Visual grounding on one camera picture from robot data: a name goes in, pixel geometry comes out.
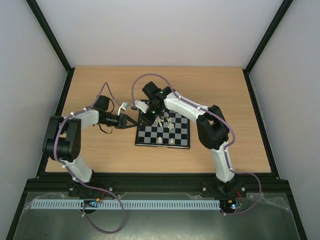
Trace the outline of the white king piece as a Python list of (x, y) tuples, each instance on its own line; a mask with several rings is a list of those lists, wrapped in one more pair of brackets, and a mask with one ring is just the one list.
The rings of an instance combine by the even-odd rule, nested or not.
[(157, 117), (155, 122), (162, 128), (164, 120), (160, 117)]

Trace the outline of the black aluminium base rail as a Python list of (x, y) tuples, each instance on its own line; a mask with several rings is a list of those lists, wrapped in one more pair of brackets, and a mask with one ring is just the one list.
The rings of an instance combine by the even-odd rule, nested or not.
[[(264, 195), (286, 194), (292, 197), (290, 184), (272, 173), (236, 175), (235, 186), (220, 192), (218, 183), (212, 173), (96, 173), (93, 176), (94, 187), (108, 190), (116, 195), (125, 193), (187, 193), (205, 198), (234, 199), (241, 194), (257, 193)], [(43, 173), (29, 179), (23, 190), (28, 193), (66, 193), (70, 197), (94, 198), (102, 196), (101, 190), (83, 187), (72, 181), (67, 173)]]

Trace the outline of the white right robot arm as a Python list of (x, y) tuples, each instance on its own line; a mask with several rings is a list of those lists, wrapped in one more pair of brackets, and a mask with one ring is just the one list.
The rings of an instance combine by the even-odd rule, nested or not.
[(170, 87), (160, 89), (152, 81), (147, 83), (142, 92), (147, 96), (149, 105), (141, 108), (142, 121), (151, 126), (158, 115), (164, 110), (174, 111), (194, 122), (197, 127), (198, 139), (211, 151), (218, 183), (218, 191), (229, 196), (236, 189), (232, 179), (235, 176), (228, 150), (230, 126), (221, 109), (193, 102)]

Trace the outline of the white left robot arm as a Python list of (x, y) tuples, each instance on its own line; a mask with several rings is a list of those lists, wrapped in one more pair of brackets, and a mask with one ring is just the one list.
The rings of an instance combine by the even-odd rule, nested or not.
[(108, 112), (110, 100), (109, 97), (101, 95), (92, 108), (72, 113), (69, 118), (52, 116), (49, 119), (42, 152), (59, 162), (75, 182), (90, 182), (94, 172), (80, 156), (82, 130), (94, 125), (105, 125), (120, 130), (138, 125), (126, 114)]

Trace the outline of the black and grey chessboard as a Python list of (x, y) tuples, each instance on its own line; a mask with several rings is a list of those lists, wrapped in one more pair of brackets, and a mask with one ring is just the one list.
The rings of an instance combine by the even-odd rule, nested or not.
[[(156, 122), (146, 125), (142, 122), (141, 112), (138, 115), (138, 126), (136, 129), (135, 146), (143, 147), (167, 147), (178, 149), (189, 149), (191, 144), (190, 120), (175, 111), (162, 111), (157, 118), (164, 120), (163, 127)], [(169, 130), (169, 123), (174, 124), (174, 129)], [(162, 137), (162, 143), (158, 143), (158, 137)]]

